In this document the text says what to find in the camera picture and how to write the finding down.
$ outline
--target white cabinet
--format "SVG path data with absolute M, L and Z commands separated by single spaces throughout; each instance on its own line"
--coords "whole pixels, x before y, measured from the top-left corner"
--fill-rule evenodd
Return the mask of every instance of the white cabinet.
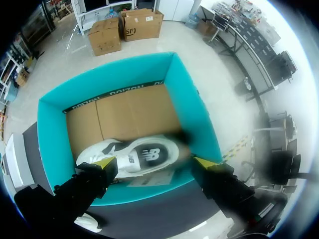
M 164 14 L 164 20 L 186 21 L 194 0 L 160 0 L 159 11 Z
M 187 21 L 191 8 L 194 5 L 194 0 L 179 0 L 173 21 Z

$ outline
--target white floor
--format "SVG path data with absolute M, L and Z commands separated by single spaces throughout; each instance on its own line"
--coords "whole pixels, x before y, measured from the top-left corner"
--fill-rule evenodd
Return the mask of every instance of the white floor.
M 177 52 L 188 69 L 210 114 L 222 152 L 251 134 L 253 119 L 258 113 L 257 104 L 245 102 L 245 97 L 234 92 L 234 86 L 244 78 L 243 73 L 231 57 L 218 55 L 195 30 L 180 22 L 165 21 L 159 38 L 122 42 L 121 51 L 96 57 L 87 36 L 78 34 L 74 15 L 57 25 L 39 46 L 44 54 L 7 109 L 5 141 L 12 132 L 23 133 L 35 123 L 39 98 L 69 78 L 110 61 L 165 51 Z M 241 153 L 232 160 L 248 156 L 249 152 Z M 217 214 L 200 229 L 174 238 L 217 238 L 225 235 L 230 224 L 231 220 Z

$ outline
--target cardboard box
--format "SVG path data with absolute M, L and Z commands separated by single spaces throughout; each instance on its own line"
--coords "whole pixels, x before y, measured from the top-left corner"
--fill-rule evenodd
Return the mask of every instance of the cardboard box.
M 197 29 L 204 36 L 211 36 L 217 30 L 217 28 L 210 21 L 204 22 L 202 19 L 199 21 Z
M 121 41 L 118 18 L 110 18 L 94 23 L 88 37 L 96 56 L 120 51 Z
M 164 84 L 142 87 L 90 102 L 66 113 L 73 159 L 108 138 L 119 141 L 181 132 Z
M 124 39 L 134 41 L 139 39 L 156 38 L 160 35 L 164 15 L 158 10 L 139 9 L 121 12 Z
M 24 86 L 28 77 L 29 77 L 29 73 L 27 73 L 27 71 L 22 68 L 21 71 L 19 72 L 15 82 L 17 82 L 17 84 L 19 86 Z
M 80 151 L 109 137 L 125 140 L 181 129 L 191 153 L 222 161 L 205 105 L 173 52 L 110 62 L 64 82 L 39 100 L 37 129 L 52 190 L 74 174 Z M 166 178 L 167 184 L 161 186 L 141 187 L 136 178 L 112 184 L 92 206 L 129 203 L 171 191 L 193 180 L 190 164 Z

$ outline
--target paper tag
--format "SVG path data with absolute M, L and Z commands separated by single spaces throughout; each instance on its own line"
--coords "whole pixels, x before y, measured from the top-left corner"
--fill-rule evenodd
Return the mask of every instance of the paper tag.
M 134 179 L 128 187 L 149 187 L 149 186 L 162 186 L 169 185 L 174 175 L 174 171 L 160 171 L 151 173 Z
M 153 16 L 147 16 L 145 17 L 146 21 L 153 21 Z

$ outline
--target white sneaker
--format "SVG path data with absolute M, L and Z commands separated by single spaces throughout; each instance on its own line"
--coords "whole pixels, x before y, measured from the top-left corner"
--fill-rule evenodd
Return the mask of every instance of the white sneaker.
M 136 139 L 131 143 L 106 139 L 86 148 L 76 165 L 94 163 L 115 156 L 118 174 L 115 178 L 142 176 L 167 167 L 177 161 L 179 149 L 175 142 L 163 135 Z

